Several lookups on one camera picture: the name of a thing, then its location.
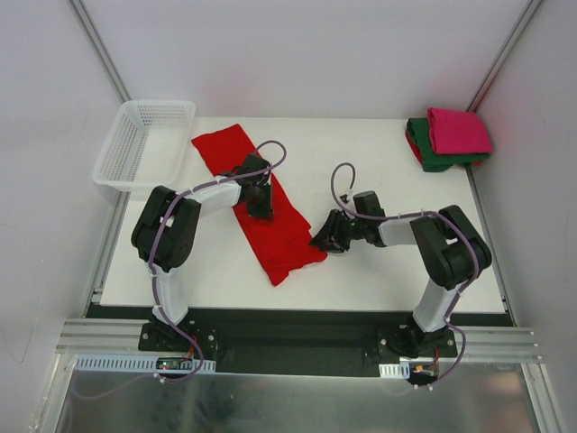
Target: white arm segment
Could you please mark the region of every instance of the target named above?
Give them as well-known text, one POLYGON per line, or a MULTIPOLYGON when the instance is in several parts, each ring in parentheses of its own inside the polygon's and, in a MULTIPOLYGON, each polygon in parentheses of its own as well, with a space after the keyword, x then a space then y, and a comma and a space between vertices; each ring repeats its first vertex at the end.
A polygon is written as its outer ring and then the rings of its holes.
POLYGON ((461 286, 462 284, 459 284, 454 289, 447 290, 429 279, 423 298, 413 311, 413 319, 423 332, 434 332, 446 325, 444 314, 454 297, 459 296, 457 291, 461 286))
MULTIPOLYGON (((415 218, 391 219, 379 226, 379 234, 386 246, 392 245, 415 245, 417 241, 413 235, 410 222, 415 218)), ((425 293, 413 311, 413 318, 423 332, 434 332, 446 325, 444 313, 451 305, 460 285, 452 290, 438 286, 429 279, 425 293)))
POLYGON ((410 222, 415 218, 390 219, 379 226, 380 239, 386 246, 416 245, 410 222))
MULTIPOLYGON (((188 303, 184 297, 184 286, 181 280, 182 271, 180 268, 172 268, 170 272, 166 273, 156 264, 154 267, 156 268, 156 291, 159 294, 160 305, 166 316, 176 325, 188 313, 188 303)), ((158 320, 166 323, 159 312, 159 305, 154 305, 152 314, 158 320)))
MULTIPOLYGON (((222 177, 217 176, 215 179, 219 180, 222 179, 222 177)), ((241 186, 238 183, 231 181, 219 183, 218 185, 193 192, 184 199, 187 200, 192 198, 202 205, 200 208, 200 218, 202 218, 216 212, 216 210, 222 209, 223 207, 233 207, 238 203, 240 196, 241 186)), ((177 325, 188 313, 188 301, 185 296, 185 285, 181 278, 182 271, 180 268, 173 268, 170 272, 166 273, 160 267, 156 265, 154 266, 158 275, 156 277, 156 287, 159 294, 160 304, 170 321, 177 325)), ((153 307, 152 313, 158 320, 165 322, 159 312, 158 305, 153 307)))

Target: green towel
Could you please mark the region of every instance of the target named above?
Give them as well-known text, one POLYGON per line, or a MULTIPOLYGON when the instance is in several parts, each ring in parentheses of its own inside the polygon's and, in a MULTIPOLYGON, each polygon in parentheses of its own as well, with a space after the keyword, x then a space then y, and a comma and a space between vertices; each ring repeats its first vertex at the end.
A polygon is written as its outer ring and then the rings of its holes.
POLYGON ((463 155, 437 155, 429 139, 429 122, 426 117, 410 118, 407 122, 407 136, 421 152, 423 170, 430 172, 445 171, 454 164, 463 168, 471 167, 476 161, 490 157, 490 153, 466 153, 463 155))

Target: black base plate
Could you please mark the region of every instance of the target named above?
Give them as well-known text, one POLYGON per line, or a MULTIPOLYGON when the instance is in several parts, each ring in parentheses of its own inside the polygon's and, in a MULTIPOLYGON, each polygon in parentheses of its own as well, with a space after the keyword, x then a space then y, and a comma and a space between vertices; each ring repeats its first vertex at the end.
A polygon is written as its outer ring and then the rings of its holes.
MULTIPOLYGON (((219 317, 191 310, 179 328, 196 338, 219 373, 379 377, 379 364, 398 363, 398 355, 381 342, 399 332, 408 314, 399 315, 397 323, 376 314, 377 320, 365 320, 370 314, 345 315, 343 320, 342 314, 320 311, 219 317)), ((433 357, 437 345, 442 357, 456 357, 455 344, 448 344, 451 339, 453 333, 419 355, 433 357)), ((185 338, 155 317, 142 326, 142 351, 183 355, 189 348, 185 338)))
MULTIPOLYGON (((179 329, 195 338, 203 351, 205 359, 214 360, 218 337, 216 330, 212 327, 201 327, 188 316, 190 314, 180 321, 179 329)), ((143 352, 176 352, 185 354, 189 348, 190 343, 185 337, 152 315, 149 321, 142 325, 138 350, 143 352)))
MULTIPOLYGON (((377 344, 379 348, 379 356, 384 358, 386 362, 383 364, 397 364, 398 355, 389 350, 387 342, 394 338, 398 338, 400 329, 403 327, 399 325, 390 325, 386 327, 379 327, 377 330, 377 344)), ((418 350, 418 357, 435 357, 435 349, 439 349, 439 357, 441 358, 456 358, 457 346, 454 343, 454 333, 450 329, 446 329, 443 335, 422 345, 418 350)))

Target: stack of folded towels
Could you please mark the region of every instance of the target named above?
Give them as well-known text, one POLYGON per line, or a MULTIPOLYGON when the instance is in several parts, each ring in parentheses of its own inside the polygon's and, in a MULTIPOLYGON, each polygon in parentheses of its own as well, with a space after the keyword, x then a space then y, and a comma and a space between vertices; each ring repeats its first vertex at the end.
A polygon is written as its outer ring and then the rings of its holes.
POLYGON ((424 171, 445 171, 454 164, 468 168, 490 157, 493 147, 474 113, 429 108, 427 116, 410 118, 407 140, 424 171))

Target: gray floor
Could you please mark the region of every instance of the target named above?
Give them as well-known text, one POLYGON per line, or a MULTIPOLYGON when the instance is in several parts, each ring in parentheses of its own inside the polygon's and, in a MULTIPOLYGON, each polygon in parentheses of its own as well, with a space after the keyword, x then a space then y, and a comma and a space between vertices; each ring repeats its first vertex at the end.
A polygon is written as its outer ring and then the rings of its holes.
MULTIPOLYGON (((104 392, 133 377, 75 375, 83 395, 104 392)), ((463 364, 432 392, 403 393, 406 388, 403 381, 354 378, 213 374, 181 385, 146 378, 98 401, 71 401, 68 396, 58 431, 538 431, 515 365, 463 364)))

